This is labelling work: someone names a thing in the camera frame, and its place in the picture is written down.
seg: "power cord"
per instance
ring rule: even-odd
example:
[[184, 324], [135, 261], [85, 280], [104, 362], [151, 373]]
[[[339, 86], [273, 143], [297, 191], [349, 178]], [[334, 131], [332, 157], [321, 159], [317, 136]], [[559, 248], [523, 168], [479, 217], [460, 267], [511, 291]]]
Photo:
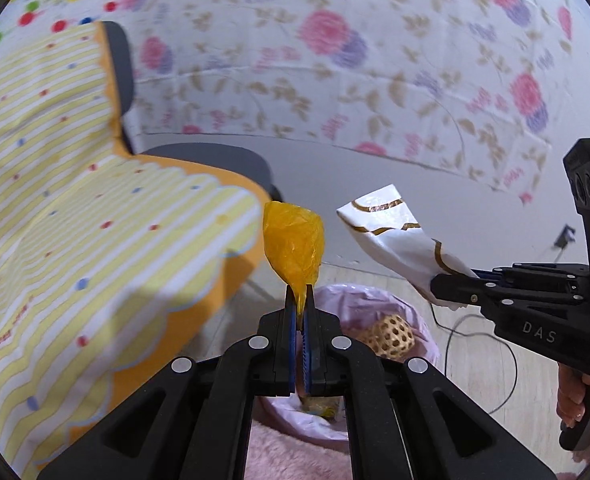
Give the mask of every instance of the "power cord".
[[437, 321], [437, 315], [435, 314], [435, 306], [432, 303], [431, 303], [431, 312], [433, 313], [433, 320], [435, 321], [435, 324], [438, 327], [440, 327], [441, 329], [449, 332], [448, 342], [446, 343], [446, 351], [444, 352], [444, 377], [446, 377], [446, 378], [448, 378], [448, 375], [446, 373], [446, 371], [448, 370], [448, 350], [450, 349], [450, 343], [451, 343], [454, 335], [460, 335], [462, 337], [473, 337], [473, 336], [477, 336], [477, 335], [489, 337], [489, 338], [494, 339], [495, 341], [503, 344], [508, 349], [508, 351], [510, 352], [510, 355], [512, 355], [512, 360], [515, 363], [515, 380], [512, 384], [512, 388], [510, 390], [510, 393], [508, 394], [508, 397], [506, 397], [504, 402], [502, 402], [498, 407], [496, 407], [494, 410], [492, 410], [491, 412], [488, 412], [488, 413], [489, 413], [489, 415], [492, 415], [493, 413], [496, 413], [499, 410], [501, 410], [506, 405], [506, 403], [510, 400], [512, 395], [515, 393], [515, 389], [517, 389], [518, 365], [517, 365], [517, 357], [515, 356], [515, 352], [512, 350], [512, 348], [510, 348], [510, 345], [506, 341], [503, 341], [503, 340], [499, 339], [498, 337], [495, 337], [492, 334], [489, 334], [486, 332], [463, 333], [463, 332], [457, 331], [459, 326], [465, 320], [470, 319], [472, 317], [475, 317], [477, 319], [486, 319], [484, 316], [480, 316], [479, 314], [466, 314], [465, 316], [462, 316], [461, 318], [459, 318], [457, 320], [457, 322], [455, 323], [455, 326], [453, 328], [450, 328], [450, 327], [444, 326], [439, 321]]

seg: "wooden floor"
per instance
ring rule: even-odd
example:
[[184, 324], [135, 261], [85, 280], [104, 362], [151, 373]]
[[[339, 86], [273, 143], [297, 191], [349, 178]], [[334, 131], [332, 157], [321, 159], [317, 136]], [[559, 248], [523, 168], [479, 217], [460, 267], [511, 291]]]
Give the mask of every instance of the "wooden floor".
[[[412, 304], [424, 316], [440, 346], [443, 371], [448, 332], [435, 325], [430, 305], [401, 278], [389, 278], [342, 267], [322, 265], [318, 285], [360, 283], [388, 290]], [[262, 264], [232, 300], [211, 318], [182, 351], [196, 360], [221, 355], [232, 343], [253, 335], [259, 318], [283, 306], [285, 285], [268, 264]], [[440, 324], [453, 326], [466, 314], [478, 313], [469, 306], [453, 312], [436, 307]], [[492, 323], [467, 319], [460, 332], [492, 333]], [[518, 346], [511, 345], [518, 361], [518, 384], [510, 401], [493, 417], [555, 472], [578, 472], [569, 453], [557, 442], [559, 420], [555, 415], [556, 364]], [[484, 336], [454, 336], [448, 356], [447, 376], [486, 411], [498, 407], [514, 382], [514, 362], [504, 345]]]

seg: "brown perforated object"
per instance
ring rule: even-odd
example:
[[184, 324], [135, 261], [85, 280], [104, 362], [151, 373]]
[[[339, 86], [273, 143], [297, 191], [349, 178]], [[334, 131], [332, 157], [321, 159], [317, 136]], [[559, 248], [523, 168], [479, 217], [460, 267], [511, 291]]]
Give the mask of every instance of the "brown perforated object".
[[347, 334], [371, 347], [379, 356], [392, 360], [403, 360], [415, 346], [410, 325], [398, 315], [386, 316], [373, 327]]

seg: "purple plastic bag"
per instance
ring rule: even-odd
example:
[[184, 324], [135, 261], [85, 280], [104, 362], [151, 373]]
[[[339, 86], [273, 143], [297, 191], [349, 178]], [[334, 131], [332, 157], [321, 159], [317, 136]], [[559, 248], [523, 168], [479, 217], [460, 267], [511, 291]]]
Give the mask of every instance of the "purple plastic bag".
[[[315, 290], [315, 306], [335, 314], [342, 330], [364, 330], [376, 321], [398, 314], [413, 329], [414, 348], [405, 359], [422, 357], [437, 365], [440, 350], [428, 326], [414, 307], [380, 288], [348, 283], [320, 286]], [[307, 442], [348, 453], [345, 420], [331, 422], [302, 411], [297, 394], [290, 397], [261, 397], [262, 407], [277, 429]]]

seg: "silver screw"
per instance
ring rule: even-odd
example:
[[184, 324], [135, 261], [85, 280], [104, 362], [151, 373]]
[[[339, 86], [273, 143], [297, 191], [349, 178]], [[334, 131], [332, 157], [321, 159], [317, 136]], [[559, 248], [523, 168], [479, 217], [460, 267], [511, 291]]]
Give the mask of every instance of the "silver screw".
[[188, 357], [178, 357], [171, 363], [171, 370], [176, 374], [183, 374], [191, 369], [193, 362]]
[[416, 374], [423, 374], [426, 370], [428, 370], [428, 364], [423, 359], [419, 359], [419, 357], [413, 357], [408, 362], [408, 368]]
[[248, 345], [253, 350], [262, 350], [268, 346], [268, 339], [265, 338], [263, 335], [254, 335], [251, 339], [248, 340]]
[[338, 350], [347, 350], [351, 347], [351, 344], [351, 340], [345, 335], [333, 337], [333, 340], [331, 341], [331, 345], [333, 345], [333, 347], [337, 348]]

